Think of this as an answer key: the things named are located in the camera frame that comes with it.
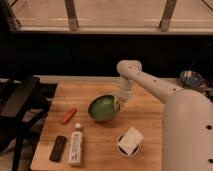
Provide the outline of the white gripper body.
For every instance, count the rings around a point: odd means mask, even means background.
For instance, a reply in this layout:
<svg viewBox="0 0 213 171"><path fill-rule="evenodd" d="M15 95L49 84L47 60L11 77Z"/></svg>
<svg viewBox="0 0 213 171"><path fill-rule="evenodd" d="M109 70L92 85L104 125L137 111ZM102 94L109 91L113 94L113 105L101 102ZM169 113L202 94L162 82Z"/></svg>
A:
<svg viewBox="0 0 213 171"><path fill-rule="evenodd" d="M132 81L124 77L118 79L118 85L116 89L116 97L118 100L127 102L132 96Z"/></svg>

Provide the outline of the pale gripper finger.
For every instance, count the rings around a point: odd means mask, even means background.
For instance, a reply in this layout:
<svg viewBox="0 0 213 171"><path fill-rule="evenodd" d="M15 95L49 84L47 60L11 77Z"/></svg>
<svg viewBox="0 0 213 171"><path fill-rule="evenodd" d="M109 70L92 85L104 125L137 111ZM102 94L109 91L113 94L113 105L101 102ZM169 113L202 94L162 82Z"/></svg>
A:
<svg viewBox="0 0 213 171"><path fill-rule="evenodd" d="M125 110L126 103L114 97L114 108L117 113L122 113Z"/></svg>

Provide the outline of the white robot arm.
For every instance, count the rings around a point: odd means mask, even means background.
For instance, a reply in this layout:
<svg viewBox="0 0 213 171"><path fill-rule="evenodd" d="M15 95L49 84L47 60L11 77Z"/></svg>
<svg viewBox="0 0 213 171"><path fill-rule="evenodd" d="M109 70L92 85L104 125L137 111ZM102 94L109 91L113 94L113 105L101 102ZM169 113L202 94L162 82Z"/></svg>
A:
<svg viewBox="0 0 213 171"><path fill-rule="evenodd" d="M202 93L142 71L137 60L117 64L116 96L126 102L135 82L164 103L162 171L213 171L213 103Z"/></svg>

